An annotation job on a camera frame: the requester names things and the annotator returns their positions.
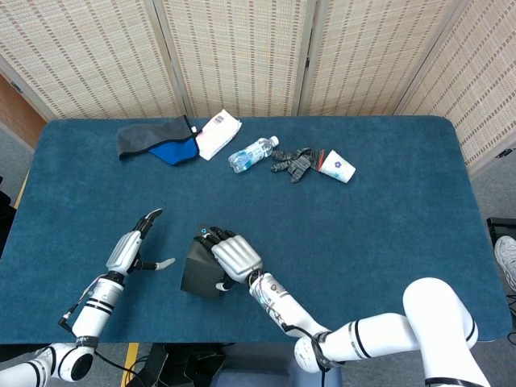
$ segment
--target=blue tablecloth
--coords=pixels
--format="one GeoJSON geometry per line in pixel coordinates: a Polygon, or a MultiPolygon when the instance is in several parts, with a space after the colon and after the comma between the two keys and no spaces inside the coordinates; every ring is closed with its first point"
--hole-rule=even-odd
{"type": "MultiPolygon", "coordinates": [[[[181,292],[200,223],[238,231],[265,268],[322,325],[402,313],[405,287],[447,281],[478,322],[501,338],[510,315],[452,125],[437,117],[243,118],[210,162],[172,167],[151,154],[120,161],[120,127],[160,119],[49,123],[0,260],[0,343],[70,341],[57,325],[101,273],[119,237],[157,207],[147,260],[177,258],[127,280],[103,342],[287,340],[236,286],[219,300],[181,292]],[[335,149],[356,167],[348,184],[309,171],[293,185],[262,160],[233,173],[227,158],[259,137],[279,149],[335,149]]],[[[205,119],[192,119],[198,127],[205,119]]]]}

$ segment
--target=white paper cup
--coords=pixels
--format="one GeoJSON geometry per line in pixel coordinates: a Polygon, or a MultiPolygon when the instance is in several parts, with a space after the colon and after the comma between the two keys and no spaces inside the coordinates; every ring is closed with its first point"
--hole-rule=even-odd
{"type": "Polygon", "coordinates": [[[343,159],[336,151],[331,151],[328,157],[322,163],[319,172],[333,177],[343,183],[347,183],[352,178],[356,169],[343,159]]]}

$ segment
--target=water bottle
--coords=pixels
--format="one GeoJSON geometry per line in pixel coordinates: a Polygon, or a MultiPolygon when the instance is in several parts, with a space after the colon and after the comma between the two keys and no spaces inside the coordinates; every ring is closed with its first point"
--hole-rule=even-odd
{"type": "Polygon", "coordinates": [[[253,164],[256,164],[264,157],[270,156],[273,148],[279,143],[280,141],[275,135],[270,139],[258,139],[247,148],[229,156],[229,164],[233,167],[235,173],[247,171],[253,164]]]}

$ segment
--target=white sneaker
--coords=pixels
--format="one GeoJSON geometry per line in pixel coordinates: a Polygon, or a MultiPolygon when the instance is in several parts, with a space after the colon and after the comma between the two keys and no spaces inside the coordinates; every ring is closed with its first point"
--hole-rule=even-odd
{"type": "Polygon", "coordinates": [[[494,245],[494,256],[503,269],[510,288],[516,292],[516,240],[510,236],[500,237],[494,245]]]}

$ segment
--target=gray glove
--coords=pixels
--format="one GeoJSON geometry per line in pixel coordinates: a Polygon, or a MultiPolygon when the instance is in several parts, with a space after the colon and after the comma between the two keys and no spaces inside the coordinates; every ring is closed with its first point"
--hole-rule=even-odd
{"type": "Polygon", "coordinates": [[[294,152],[273,151],[271,154],[274,160],[281,161],[271,167],[271,171],[285,171],[291,175],[290,181],[297,183],[301,180],[308,168],[319,171],[326,159],[326,151],[302,148],[294,152]]]}

